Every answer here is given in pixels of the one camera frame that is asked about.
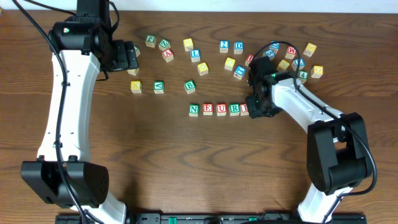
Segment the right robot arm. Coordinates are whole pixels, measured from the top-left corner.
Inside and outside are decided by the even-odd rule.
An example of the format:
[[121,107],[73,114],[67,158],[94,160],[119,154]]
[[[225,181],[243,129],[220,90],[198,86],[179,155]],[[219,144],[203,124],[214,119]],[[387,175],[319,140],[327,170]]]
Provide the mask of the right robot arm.
[[251,118],[290,115],[307,134],[307,172],[311,186],[297,207],[299,220],[328,223],[344,197],[369,176],[376,165],[369,150],[363,118],[329,107],[308,91],[293,72],[278,72],[268,57],[249,64],[246,98]]

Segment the red I block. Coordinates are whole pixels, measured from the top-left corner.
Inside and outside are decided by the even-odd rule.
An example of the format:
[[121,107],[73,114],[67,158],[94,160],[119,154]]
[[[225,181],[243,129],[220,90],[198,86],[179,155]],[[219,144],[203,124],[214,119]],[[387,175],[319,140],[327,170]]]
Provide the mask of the red I block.
[[240,106],[240,115],[241,116],[247,116],[249,114],[247,104],[246,103],[242,103],[239,106]]

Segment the green N block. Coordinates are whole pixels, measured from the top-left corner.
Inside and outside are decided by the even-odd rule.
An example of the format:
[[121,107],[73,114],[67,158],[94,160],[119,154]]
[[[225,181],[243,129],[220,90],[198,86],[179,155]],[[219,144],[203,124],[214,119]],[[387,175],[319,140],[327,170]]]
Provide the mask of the green N block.
[[191,117],[198,117],[198,115],[199,115],[199,110],[200,110],[199,105],[190,104],[190,105],[189,105],[188,115],[191,116]]

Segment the yellow O block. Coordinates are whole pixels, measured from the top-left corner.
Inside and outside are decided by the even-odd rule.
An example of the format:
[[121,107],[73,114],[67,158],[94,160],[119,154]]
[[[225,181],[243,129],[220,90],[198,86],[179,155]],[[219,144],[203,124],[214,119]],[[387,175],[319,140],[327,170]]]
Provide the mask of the yellow O block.
[[206,62],[200,63],[197,65],[197,70],[200,76],[207,75],[209,73],[209,68]]

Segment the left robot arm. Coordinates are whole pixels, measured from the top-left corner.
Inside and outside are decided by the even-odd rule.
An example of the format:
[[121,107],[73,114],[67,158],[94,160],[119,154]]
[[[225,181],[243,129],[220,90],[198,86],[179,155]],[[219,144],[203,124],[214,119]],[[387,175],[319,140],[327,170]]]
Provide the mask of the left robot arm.
[[131,41],[115,40],[111,1],[78,1],[76,11],[44,32],[52,51],[49,119],[34,161],[21,165],[23,181],[47,204],[76,211],[57,223],[134,223],[109,191],[109,172],[91,162],[91,101],[99,74],[137,68]]

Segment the red E block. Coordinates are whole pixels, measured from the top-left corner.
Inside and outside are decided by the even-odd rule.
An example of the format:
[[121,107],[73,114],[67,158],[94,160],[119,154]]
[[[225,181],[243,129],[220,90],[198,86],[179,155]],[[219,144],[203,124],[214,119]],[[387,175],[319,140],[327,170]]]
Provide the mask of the red E block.
[[204,103],[203,104],[203,115],[211,116],[213,114],[213,104],[212,103]]

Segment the red A block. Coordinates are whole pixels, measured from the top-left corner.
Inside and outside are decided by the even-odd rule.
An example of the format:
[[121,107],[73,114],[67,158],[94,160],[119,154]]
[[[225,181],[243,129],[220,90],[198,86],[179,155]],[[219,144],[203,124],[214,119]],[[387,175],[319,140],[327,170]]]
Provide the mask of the red A block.
[[174,53],[171,49],[162,51],[162,57],[166,62],[170,62],[174,59]]

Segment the green R block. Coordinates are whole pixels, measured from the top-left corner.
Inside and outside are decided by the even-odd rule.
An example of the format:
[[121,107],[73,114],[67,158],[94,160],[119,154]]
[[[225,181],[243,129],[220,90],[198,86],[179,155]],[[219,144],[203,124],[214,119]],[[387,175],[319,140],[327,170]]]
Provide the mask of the green R block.
[[229,105],[229,115],[230,116],[239,116],[240,114],[240,105],[239,103],[232,103]]

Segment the blue L block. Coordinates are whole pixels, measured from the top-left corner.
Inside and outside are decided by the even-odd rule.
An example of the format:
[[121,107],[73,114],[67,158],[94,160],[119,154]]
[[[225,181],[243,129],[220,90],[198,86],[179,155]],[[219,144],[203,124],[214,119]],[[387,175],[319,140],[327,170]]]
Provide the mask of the blue L block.
[[190,58],[192,62],[199,62],[201,60],[201,53],[198,49],[190,51]]

